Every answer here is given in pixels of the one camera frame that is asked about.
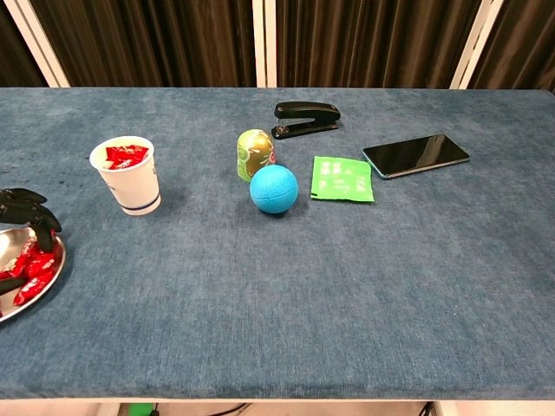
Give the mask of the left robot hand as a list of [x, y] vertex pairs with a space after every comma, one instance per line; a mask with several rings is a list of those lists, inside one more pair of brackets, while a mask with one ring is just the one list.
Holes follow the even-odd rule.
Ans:
[[26, 224], [34, 232], [17, 257], [1, 268], [1, 292], [17, 289], [13, 304], [22, 306], [38, 296], [56, 274], [56, 234], [62, 230], [55, 215], [43, 206], [47, 199], [31, 190], [1, 190], [1, 222]]

